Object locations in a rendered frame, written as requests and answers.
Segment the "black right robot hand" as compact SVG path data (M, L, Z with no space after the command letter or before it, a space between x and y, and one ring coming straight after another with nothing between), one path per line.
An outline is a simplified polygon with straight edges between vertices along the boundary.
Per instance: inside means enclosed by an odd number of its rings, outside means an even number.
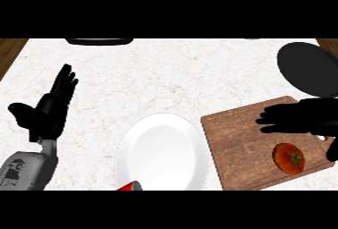
M257 124L263 133L310 133L334 137L327 151L330 161L338 161L338 98L307 98L299 103L265 108Z

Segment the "red tomato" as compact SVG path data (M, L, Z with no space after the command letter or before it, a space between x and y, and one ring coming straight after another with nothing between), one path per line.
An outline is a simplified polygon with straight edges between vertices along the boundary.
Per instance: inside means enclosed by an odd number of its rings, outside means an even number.
M297 175L304 172L306 157L300 148L291 143L276 145L272 158L275 165L290 175Z

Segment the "white oval plate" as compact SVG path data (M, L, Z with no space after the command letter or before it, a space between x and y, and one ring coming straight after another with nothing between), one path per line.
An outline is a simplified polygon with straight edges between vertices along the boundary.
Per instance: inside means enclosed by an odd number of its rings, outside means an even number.
M201 190L207 166L207 143L191 122L176 114L147 116L120 144L119 186L138 182L145 191Z

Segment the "brown wooden cutting board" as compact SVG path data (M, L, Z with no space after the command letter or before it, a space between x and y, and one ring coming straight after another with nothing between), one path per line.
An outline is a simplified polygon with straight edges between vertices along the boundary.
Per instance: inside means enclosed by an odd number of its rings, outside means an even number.
M260 131L256 120L265 108L296 102L285 96L201 117L225 190L262 190L335 166L327 158L333 137L321 140L310 133L266 134ZM299 175L287 174L275 164L272 153L281 143L294 144L304 153L306 167Z

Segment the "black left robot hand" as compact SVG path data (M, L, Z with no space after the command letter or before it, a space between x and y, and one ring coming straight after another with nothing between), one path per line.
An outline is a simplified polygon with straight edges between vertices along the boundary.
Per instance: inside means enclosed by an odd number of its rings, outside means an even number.
M51 92L43 95L37 106L31 107L23 103L12 103L8 106L20 127L30 131L30 142L57 140L61 136L77 84L76 72L71 70L71 65L65 64Z

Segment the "red and grey can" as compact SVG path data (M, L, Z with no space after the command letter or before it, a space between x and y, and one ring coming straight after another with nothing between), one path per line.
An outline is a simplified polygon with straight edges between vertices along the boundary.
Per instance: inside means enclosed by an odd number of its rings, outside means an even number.
M133 181L120 187L120 191L141 191L142 189L142 184L138 181Z

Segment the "black appliance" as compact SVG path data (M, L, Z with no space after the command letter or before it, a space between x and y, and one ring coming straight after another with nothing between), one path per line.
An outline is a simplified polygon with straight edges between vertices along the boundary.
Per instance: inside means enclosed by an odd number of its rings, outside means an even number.
M71 45L80 46L119 46L133 42L133 38L67 38Z

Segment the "black round pan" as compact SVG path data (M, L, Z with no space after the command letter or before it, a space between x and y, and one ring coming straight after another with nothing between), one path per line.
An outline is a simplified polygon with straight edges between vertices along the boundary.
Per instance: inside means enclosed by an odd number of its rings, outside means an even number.
M338 58L319 46L306 42L288 43L278 53L284 78L309 95L338 97Z

